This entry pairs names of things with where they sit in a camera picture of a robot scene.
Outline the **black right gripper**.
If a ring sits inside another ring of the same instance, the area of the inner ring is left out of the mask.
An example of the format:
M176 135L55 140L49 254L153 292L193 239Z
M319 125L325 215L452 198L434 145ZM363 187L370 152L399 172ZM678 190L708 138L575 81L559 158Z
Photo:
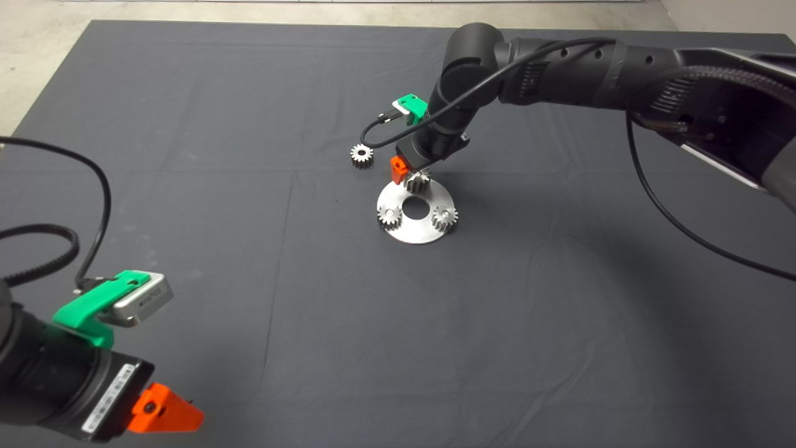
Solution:
M435 128L424 128L401 138L396 144L397 156L390 159L391 181L400 185L409 171L418 171L445 161L469 143L466 131L447 134Z

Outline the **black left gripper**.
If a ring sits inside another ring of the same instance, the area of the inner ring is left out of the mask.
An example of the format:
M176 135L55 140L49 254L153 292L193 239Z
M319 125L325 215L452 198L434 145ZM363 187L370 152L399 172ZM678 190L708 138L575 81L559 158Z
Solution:
M168 386L151 383L153 363L133 355L96 349L87 380L47 429L82 442L106 443L128 431L137 434L198 431L202 410Z

